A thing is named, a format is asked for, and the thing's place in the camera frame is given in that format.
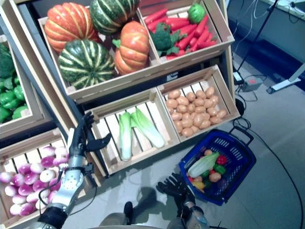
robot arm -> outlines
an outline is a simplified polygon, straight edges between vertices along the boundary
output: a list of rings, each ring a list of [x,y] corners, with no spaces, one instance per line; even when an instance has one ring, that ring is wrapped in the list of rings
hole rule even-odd
[[[69,165],[65,170],[61,187],[44,213],[37,222],[32,224],[30,229],[61,229],[71,213],[77,196],[84,187],[86,152],[105,147],[111,138],[111,135],[108,134],[103,139],[86,144],[88,130],[90,130],[92,123],[93,116],[91,113],[87,113],[75,130],[70,129],[68,138]]]

pumpkin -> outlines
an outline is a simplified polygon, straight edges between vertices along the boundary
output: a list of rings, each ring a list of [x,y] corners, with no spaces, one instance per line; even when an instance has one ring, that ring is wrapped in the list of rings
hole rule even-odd
[[[95,29],[105,35],[111,35],[137,11],[140,0],[93,0],[90,15]]]
[[[114,62],[108,50],[90,40],[67,42],[58,57],[61,75],[76,89],[113,78]]]
[[[49,44],[58,53],[66,42],[75,39],[90,39],[96,42],[99,40],[89,10],[73,2],[55,5],[49,9],[44,30]]]
[[[121,32],[121,40],[112,41],[118,49],[115,52],[115,66],[121,75],[144,68],[149,52],[148,32],[140,23],[131,21]]]

green squash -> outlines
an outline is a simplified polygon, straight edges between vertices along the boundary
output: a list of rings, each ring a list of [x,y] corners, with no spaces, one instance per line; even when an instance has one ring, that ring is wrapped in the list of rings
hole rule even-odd
[[[76,89],[115,77],[112,56],[106,48],[94,41],[67,42],[58,61],[62,77]]]
[[[93,0],[90,16],[95,29],[105,35],[116,33],[137,11],[140,0]]]
[[[12,77],[15,73],[15,66],[10,54],[10,50],[0,43],[0,78]]]

orange vegetable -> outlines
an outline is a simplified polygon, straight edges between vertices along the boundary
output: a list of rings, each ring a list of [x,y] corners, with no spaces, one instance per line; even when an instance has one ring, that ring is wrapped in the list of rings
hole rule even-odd
[[[121,32],[121,40],[113,40],[118,47],[115,52],[115,66],[121,75],[144,68],[148,58],[148,33],[136,21],[127,23]]]

black cable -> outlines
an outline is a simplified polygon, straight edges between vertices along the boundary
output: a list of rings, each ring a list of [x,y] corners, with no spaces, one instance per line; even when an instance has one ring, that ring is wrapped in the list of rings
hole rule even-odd
[[[240,124],[238,119],[242,119],[247,123],[247,126],[243,126]],[[299,190],[297,189],[295,182],[293,181],[291,175],[289,174],[288,170],[286,169],[286,167],[284,166],[283,162],[281,161],[281,159],[275,154],[275,152],[269,147],[269,145],[262,139],[262,137],[259,136],[259,134],[257,132],[255,132],[254,130],[251,129],[251,123],[249,120],[245,119],[245,118],[237,118],[233,120],[233,126],[236,126],[236,123],[238,123],[238,125],[243,128],[245,131],[251,131],[251,133],[255,134],[258,139],[267,147],[267,149],[275,156],[275,158],[278,160],[278,162],[281,164],[282,168],[284,169],[284,171],[286,172],[286,174],[288,175],[291,183],[293,184],[295,191],[297,193],[297,196],[299,198],[299,202],[300,202],[300,207],[301,207],[301,223],[300,223],[300,229],[303,228],[303,223],[304,223],[304,209],[303,209],[303,203],[302,203],[302,199],[301,199],[301,195],[299,193]]]
[[[80,210],[78,210],[78,211],[76,211],[76,212],[71,213],[70,216],[71,216],[71,215],[74,215],[74,214],[76,214],[76,213],[79,213],[80,211],[83,211],[86,207],[88,207],[88,206],[94,201],[94,198],[96,197],[96,193],[97,193],[97,186],[95,186],[94,196],[93,196],[92,200],[90,201],[90,203],[87,204],[86,206],[84,206],[82,209],[80,209]]]

